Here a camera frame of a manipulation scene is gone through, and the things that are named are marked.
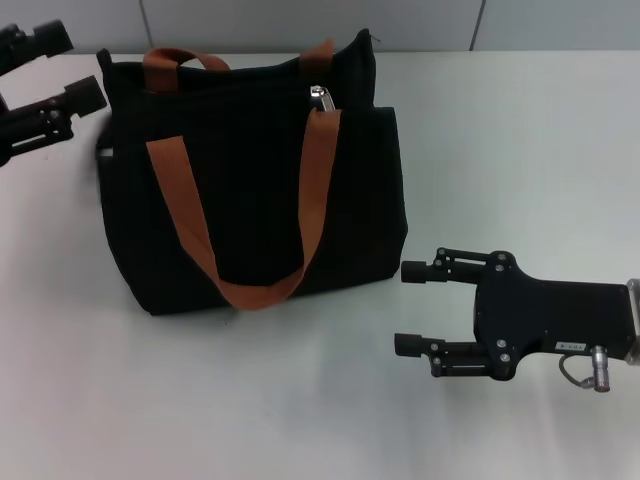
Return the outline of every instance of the label sticker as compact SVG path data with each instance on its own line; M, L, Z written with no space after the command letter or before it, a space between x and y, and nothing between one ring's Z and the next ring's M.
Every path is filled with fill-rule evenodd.
M569 350L570 352L584 352L587 348L586 343L558 342L556 350Z

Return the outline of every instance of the white tabletop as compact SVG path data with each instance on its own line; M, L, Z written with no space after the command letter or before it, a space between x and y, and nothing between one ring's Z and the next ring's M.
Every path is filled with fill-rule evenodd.
M377 59L376 103L398 117L404 259L506 249L540 278L640 274L640 52ZM91 56L40 60L0 91L16 107L90 74ZM0 478L638 478L640 369L612 361L596 394L554 355L505 383L395 356L395 332L473 340L472 286L396 277L257 313L148 316L105 240L92 164L105 115L0 170Z

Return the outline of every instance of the bag strap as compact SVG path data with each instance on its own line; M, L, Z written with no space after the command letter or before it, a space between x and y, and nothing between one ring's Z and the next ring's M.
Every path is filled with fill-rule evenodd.
M178 67L197 58L207 70L226 72L230 70L224 60L215 55L183 50L180 48L154 48L142 60L144 81L153 92L178 91Z
M259 310L286 300L302 281L324 230L331 171L336 155L340 110L309 114L300 158L298 222L304 261L270 286L229 283L220 278L198 188L182 137L147 142L151 164L182 248L234 307Z
M183 50L180 48L154 48L142 60L144 81L147 90L152 92L177 92L178 67L188 60L197 58L205 69L211 71L229 71L229 65L215 55ZM314 78L331 70L333 59L333 40L326 40L300 55L300 74L305 78Z

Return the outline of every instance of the zipper pull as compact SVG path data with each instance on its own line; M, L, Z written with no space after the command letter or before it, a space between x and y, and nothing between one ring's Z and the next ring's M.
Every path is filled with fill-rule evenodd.
M311 87L311 103L321 112L333 112L336 109L329 90L320 85Z

